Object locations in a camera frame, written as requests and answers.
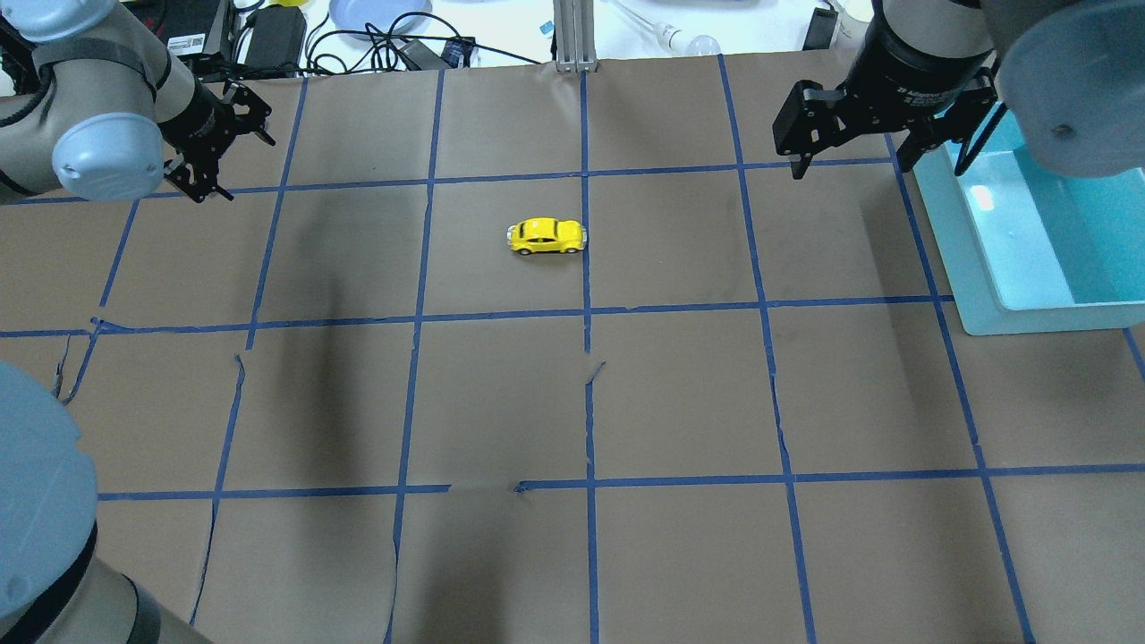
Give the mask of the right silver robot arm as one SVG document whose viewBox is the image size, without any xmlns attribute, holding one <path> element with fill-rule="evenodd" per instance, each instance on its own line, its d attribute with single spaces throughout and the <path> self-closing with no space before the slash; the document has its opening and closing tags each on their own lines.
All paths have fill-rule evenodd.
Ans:
<svg viewBox="0 0 1145 644">
<path fill-rule="evenodd" d="M 777 110 L 793 179 L 866 135 L 905 133 L 901 170 L 948 142 L 964 173 L 1013 115 L 1030 157 L 1067 178 L 1142 167 L 1142 1 L 875 1 L 845 79 L 802 79 Z"/>
</svg>

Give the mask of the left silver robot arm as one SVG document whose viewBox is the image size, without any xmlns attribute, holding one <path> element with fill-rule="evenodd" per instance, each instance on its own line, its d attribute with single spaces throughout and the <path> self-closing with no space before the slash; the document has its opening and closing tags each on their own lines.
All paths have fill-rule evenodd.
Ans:
<svg viewBox="0 0 1145 644">
<path fill-rule="evenodd" d="M 222 97 L 119 1 L 3 1 L 3 37 L 38 83 L 3 97 L 3 204 L 65 189 L 136 201 L 163 181 L 226 195 L 238 136 L 267 144 L 271 109 L 240 84 Z M 204 643 L 98 558 L 97 469 L 58 392 L 3 363 L 3 643 Z"/>
</svg>

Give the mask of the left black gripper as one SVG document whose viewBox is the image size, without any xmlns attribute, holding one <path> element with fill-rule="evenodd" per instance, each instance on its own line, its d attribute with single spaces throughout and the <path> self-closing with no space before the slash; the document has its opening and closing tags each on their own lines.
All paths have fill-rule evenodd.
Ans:
<svg viewBox="0 0 1145 644">
<path fill-rule="evenodd" d="M 218 97 L 197 81 L 188 105 L 161 123 L 164 142 L 175 152 L 164 163 L 166 182 L 188 199 L 234 201 L 232 193 L 218 183 L 220 162 L 242 135 L 276 146 L 268 131 L 271 113 L 273 107 L 246 85 L 227 81 L 224 96 Z"/>
</svg>

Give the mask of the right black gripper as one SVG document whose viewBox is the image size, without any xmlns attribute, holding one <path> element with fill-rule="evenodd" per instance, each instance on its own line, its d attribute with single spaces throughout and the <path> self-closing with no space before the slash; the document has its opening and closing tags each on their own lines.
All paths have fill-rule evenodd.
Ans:
<svg viewBox="0 0 1145 644">
<path fill-rule="evenodd" d="M 900 171 L 947 142 L 966 143 L 997 102 L 986 54 L 948 58 L 921 50 L 889 25 L 871 25 L 846 78 L 834 89 L 793 83 L 772 132 L 777 155 L 804 179 L 813 157 L 870 134 L 900 133 Z"/>
</svg>

